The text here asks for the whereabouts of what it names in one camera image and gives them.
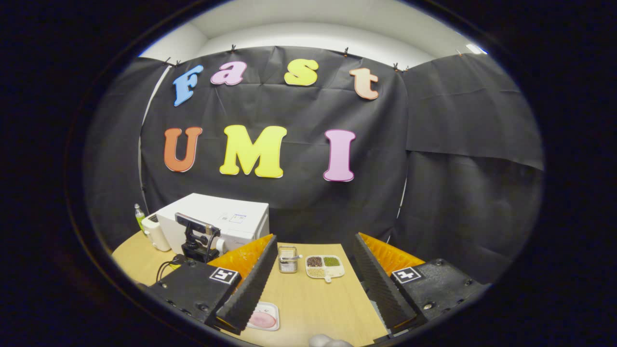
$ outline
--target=wooden table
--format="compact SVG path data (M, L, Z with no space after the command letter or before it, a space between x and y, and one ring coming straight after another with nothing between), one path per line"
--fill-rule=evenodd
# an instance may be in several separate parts
M294 274L282 274L278 270L278 261L275 262L263 289L260 301L278 306L279 329L269 332L246 328L240 336L224 330L223 333L268 347L306 347L310 337L319 333L360 347L387 335L341 245L278 244L295 246L304 256L299 259L298 271ZM304 260L317 254L341 258L345 275L332 278L332 283L310 278ZM129 277L145 285L154 284L159 265L174 255L173 251L161 252L152 247L141 232L126 240L112 254Z

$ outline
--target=plastic bottle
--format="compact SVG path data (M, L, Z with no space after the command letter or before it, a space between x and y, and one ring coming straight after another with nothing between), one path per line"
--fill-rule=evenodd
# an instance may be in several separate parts
M141 221L146 218L146 215L144 214L144 212L139 208L139 204L135 204L135 218L137 218L137 223L139 223L139 228L141 229L141 232L144 233L144 235L146 234L146 231L144 230L144 226L141 225Z

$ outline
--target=stainless steel container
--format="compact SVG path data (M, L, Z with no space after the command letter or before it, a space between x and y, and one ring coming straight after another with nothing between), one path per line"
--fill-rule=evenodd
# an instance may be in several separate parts
M298 271L298 250L293 246L278 246L278 270L284 274Z

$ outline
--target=white appliance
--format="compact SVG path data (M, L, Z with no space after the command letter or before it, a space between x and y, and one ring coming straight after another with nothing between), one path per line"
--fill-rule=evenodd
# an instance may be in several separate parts
M144 233L148 236L148 239L155 248L163 252L169 251L171 246L167 243L167 239L163 234L163 230L160 227L159 220L155 213L144 218L141 221L141 226L144 227Z
M193 193L171 203L156 212L163 234L172 250L182 254L186 242L185 227L176 222L175 214L180 212L194 219L212 224L221 230L220 239L215 238L212 247L220 254L270 233L268 204L218 198ZM208 235L194 232L195 235Z

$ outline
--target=label sticker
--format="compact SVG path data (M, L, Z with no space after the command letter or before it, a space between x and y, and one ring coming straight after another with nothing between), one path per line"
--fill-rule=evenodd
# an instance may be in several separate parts
M405 269L392 271L392 273L394 274L394 277L396 278L396 280L399 281L399 283L401 284L407 283L409 281L417 280L418 278L422 278L422 275L420 275L412 267L407 267Z
M235 214L235 215L233 215L233 217L230 219L230 222L240 224L240 223L242 223L242 222L244 221L244 219L245 219L245 218L246 218L246 216L245 216L245 215L242 215L242 214Z
M217 267L217 269L214 270L214 272L212 272L212 275L210 275L210 278L212 280L223 282L225 284L230 285L234 277L237 274L238 274L237 271L227 270L227 269L223 269L222 267Z

